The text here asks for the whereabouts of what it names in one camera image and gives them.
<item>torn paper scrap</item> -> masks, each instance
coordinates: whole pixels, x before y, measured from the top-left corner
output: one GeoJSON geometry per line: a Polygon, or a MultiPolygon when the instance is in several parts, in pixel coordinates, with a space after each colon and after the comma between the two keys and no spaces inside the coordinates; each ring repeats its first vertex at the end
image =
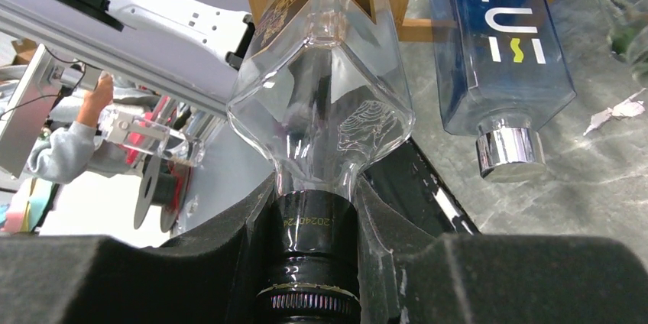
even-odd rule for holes
{"type": "Polygon", "coordinates": [[[602,112],[598,112],[591,116],[590,125],[585,130],[583,135],[587,135],[590,131],[599,129],[605,122],[612,118],[633,118],[641,115],[646,111],[643,107],[643,101],[633,101],[645,89],[633,94],[624,101],[620,102],[613,108],[607,108],[602,112]]]}

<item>printed number 2024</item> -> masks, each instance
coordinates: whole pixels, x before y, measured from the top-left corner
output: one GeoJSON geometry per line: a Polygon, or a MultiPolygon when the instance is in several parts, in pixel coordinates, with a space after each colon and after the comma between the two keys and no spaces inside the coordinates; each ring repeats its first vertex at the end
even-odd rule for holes
{"type": "Polygon", "coordinates": [[[319,219],[302,217],[300,219],[284,219],[283,226],[296,226],[296,225],[317,225],[317,226],[330,226],[331,219],[319,219]]]}

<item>bottle cap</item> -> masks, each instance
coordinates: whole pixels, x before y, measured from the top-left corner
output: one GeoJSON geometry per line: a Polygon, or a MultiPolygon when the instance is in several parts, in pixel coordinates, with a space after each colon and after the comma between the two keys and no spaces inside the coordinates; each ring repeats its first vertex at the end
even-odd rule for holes
{"type": "Polygon", "coordinates": [[[529,128],[500,128],[477,139],[481,177],[494,183],[519,183],[545,173],[538,132],[529,128]]]}

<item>clear glass bottle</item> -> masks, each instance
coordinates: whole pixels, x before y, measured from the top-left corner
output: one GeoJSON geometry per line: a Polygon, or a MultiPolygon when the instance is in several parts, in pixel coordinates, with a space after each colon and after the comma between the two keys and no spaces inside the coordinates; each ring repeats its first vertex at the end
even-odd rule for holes
{"type": "Polygon", "coordinates": [[[351,200],[358,173],[401,145],[414,114],[388,0],[270,0],[228,104],[274,162],[277,193],[351,200]]]}
{"type": "Polygon", "coordinates": [[[145,116],[105,110],[99,130],[106,141],[190,167],[198,166],[205,155],[201,140],[145,116]]]}
{"type": "Polygon", "coordinates": [[[546,0],[430,0],[445,130],[477,137],[481,175],[545,171],[538,130],[575,97],[546,0]]]}
{"type": "Polygon", "coordinates": [[[614,57],[630,64],[633,78],[648,86],[648,0],[596,0],[610,25],[614,57]]]}

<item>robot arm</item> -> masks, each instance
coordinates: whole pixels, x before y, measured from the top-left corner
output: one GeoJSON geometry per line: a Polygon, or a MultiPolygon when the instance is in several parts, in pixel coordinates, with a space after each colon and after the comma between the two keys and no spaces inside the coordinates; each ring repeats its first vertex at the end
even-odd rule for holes
{"type": "Polygon", "coordinates": [[[59,0],[114,28],[159,30],[209,51],[238,69],[248,49],[254,25],[244,11],[229,11],[195,0],[59,0]],[[107,22],[108,16],[119,25],[107,22]]]}

